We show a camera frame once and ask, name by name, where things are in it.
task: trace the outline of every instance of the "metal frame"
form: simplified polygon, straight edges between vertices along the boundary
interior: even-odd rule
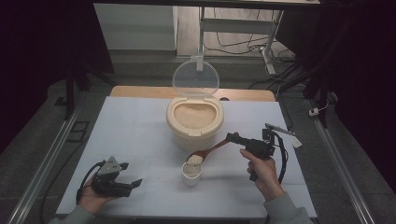
[[[41,162],[25,192],[22,194],[20,200],[15,206],[14,211],[12,212],[7,224],[23,223],[26,219],[38,193],[40,192],[47,179],[47,176],[50,173],[50,169],[52,168],[53,163],[55,163],[55,160],[64,145],[64,141],[66,140],[67,135],[69,134],[75,120],[77,119],[82,105],[85,103],[87,94],[87,92],[83,92],[81,94],[81,97],[78,99],[78,105],[76,107],[76,110],[74,110],[73,114],[71,114],[70,119],[64,122],[61,130],[58,132],[58,135],[53,141],[49,152],[47,153],[44,160]]]
[[[272,65],[269,52],[273,44],[277,27],[280,23],[283,11],[275,11],[273,21],[247,21],[231,19],[206,19],[205,7],[201,9],[200,36],[198,44],[198,56],[204,58],[204,34],[205,32],[235,33],[235,34],[257,34],[268,35],[265,47],[261,48],[262,58],[265,62],[265,69],[269,75],[275,75],[276,71]]]

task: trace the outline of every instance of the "white table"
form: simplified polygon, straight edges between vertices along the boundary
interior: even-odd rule
[[[165,120],[169,99],[107,97],[90,140],[58,207],[58,215],[75,207],[77,189],[88,170],[97,162],[114,156],[129,162],[116,179],[131,183],[143,178],[131,196],[108,203],[100,215],[107,217],[266,217],[263,197],[246,171],[248,161],[238,146],[229,143],[212,152],[202,165],[202,178],[193,188],[181,180],[181,166],[189,152],[173,143]],[[286,129],[276,102],[221,102],[224,123],[217,142],[227,133],[239,132],[246,138],[262,139],[264,123]],[[279,134],[289,152],[282,187],[297,206],[304,206],[311,217],[317,214],[288,135]],[[280,168],[279,149],[274,156]]]

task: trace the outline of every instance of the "floor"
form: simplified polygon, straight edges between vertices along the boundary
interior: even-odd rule
[[[248,15],[249,12],[240,11],[239,13]],[[222,14],[223,16],[227,15],[227,10],[223,10]],[[229,36],[224,41],[233,41],[233,39]],[[213,44],[211,45],[212,48],[218,48],[219,45],[215,45],[216,42],[217,38],[215,37],[213,42],[208,41],[205,43],[207,45]],[[181,63],[188,60],[189,55],[194,54],[192,51],[189,52],[189,50],[196,49],[196,47],[187,48],[190,44],[183,44],[181,41],[179,43],[180,50],[178,55],[152,55],[149,53],[146,55],[133,55],[110,51],[116,73],[109,75],[109,77],[122,85],[171,86],[173,72]],[[280,52],[283,48],[279,44],[275,50]],[[205,55],[207,55],[206,60],[219,73],[221,88],[269,89],[275,94],[276,100],[281,105],[288,127],[296,133],[303,143],[302,147],[296,149],[296,154],[318,213],[318,218],[314,222],[322,224],[334,222],[348,224],[396,223],[396,196],[375,169],[364,150],[337,118],[333,110],[336,98],[331,97],[330,103],[326,108],[327,124],[329,126],[327,131],[330,133],[336,149],[340,152],[342,160],[345,162],[346,168],[358,187],[375,222],[363,222],[357,215],[353,200],[341,178],[342,175],[338,173],[337,165],[332,160],[331,154],[321,138],[318,130],[318,120],[310,118],[307,114],[310,108],[316,106],[316,101],[315,99],[306,100],[303,97],[302,90],[305,83],[279,93],[276,91],[278,83],[274,84],[276,80],[264,73],[262,59],[257,56],[257,53],[251,53],[251,55],[229,55],[224,53],[221,55],[210,55],[209,50],[206,50]],[[289,55],[285,57],[289,59],[292,56],[292,52],[289,52]],[[289,66],[290,63],[275,63],[276,71],[279,74]],[[292,76],[298,76],[300,72],[300,70],[295,70]],[[89,91],[81,92],[76,90],[77,99],[81,99],[82,96],[86,97],[76,119],[76,124],[86,125],[86,132],[78,132],[78,126],[76,126],[67,135],[62,145],[62,150],[49,172],[47,181],[34,200],[32,208],[27,210],[25,223],[40,223],[40,216],[44,218],[45,222],[54,217],[68,181],[78,164],[79,155],[84,148],[84,144],[78,147],[82,143],[81,139],[89,137],[101,106],[111,92],[112,87],[100,78],[89,75],[89,79],[92,83]],[[257,81],[263,82],[251,86],[252,83]],[[55,83],[49,88],[47,101],[0,156],[0,173],[3,174],[0,179],[0,223],[7,223],[13,209],[26,190],[32,176],[34,176],[36,169],[45,158],[58,132],[64,125],[65,108],[62,104],[56,103],[62,97],[65,97],[64,81]],[[41,211],[40,206],[43,202],[45,204]],[[95,221],[95,223],[213,224],[262,222],[262,220],[173,220],[104,217],[99,217]]]

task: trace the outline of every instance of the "black cable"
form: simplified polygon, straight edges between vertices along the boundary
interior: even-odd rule
[[[298,63],[292,64],[292,65],[291,65],[291,70],[289,70],[289,71],[286,72],[286,73],[280,74],[280,75],[279,75],[278,77],[276,77],[276,78],[282,79],[282,80],[286,80],[286,78],[287,78],[288,76],[290,76],[291,73],[294,72],[299,66],[300,66],[300,65],[299,65]],[[273,85],[275,85],[276,83],[278,83],[278,82],[280,82],[280,81],[282,81],[282,80],[275,80],[273,83],[271,83],[271,84],[267,87],[267,90],[269,90]]]
[[[250,49],[250,50],[248,50],[248,51],[244,51],[244,52],[230,52],[230,51],[226,51],[226,50],[222,50],[222,49],[211,49],[211,48],[208,48],[208,47],[205,45],[205,43],[203,43],[203,44],[204,44],[204,47],[205,47],[206,49],[208,49],[208,50],[215,50],[215,51],[220,51],[220,52],[228,53],[228,54],[247,54],[247,53],[253,52],[253,49],[258,48],[258,46],[254,46],[253,49]]]
[[[69,157],[66,159],[66,161],[64,162],[64,164],[62,165],[61,169],[58,171],[58,173],[55,175],[55,177],[53,177],[53,179],[51,180],[49,186],[47,187],[44,196],[43,196],[43,202],[40,204],[40,210],[39,210],[39,215],[40,215],[40,222],[42,224],[45,224],[44,222],[44,216],[43,216],[43,210],[44,210],[44,204],[46,201],[46,198],[50,192],[50,189],[52,188],[53,183],[55,182],[55,180],[58,178],[59,174],[61,173],[61,171],[64,169],[64,167],[66,166],[67,163],[69,163],[70,159],[73,157],[73,155],[78,151],[78,149],[84,145],[87,141],[88,141],[89,137],[84,139],[74,150],[73,152],[69,155]]]
[[[285,71],[283,71],[282,73],[280,73],[279,76],[282,76],[283,74],[287,73],[287,72],[289,71],[289,69],[291,69],[293,66],[294,66],[294,64],[292,64],[291,66],[289,66]],[[252,84],[250,84],[250,85],[248,86],[247,89],[250,90],[254,85],[261,84],[261,83],[265,83],[265,82],[268,82],[268,81],[272,81],[272,79],[267,78],[267,79],[265,79],[265,80],[253,82]]]

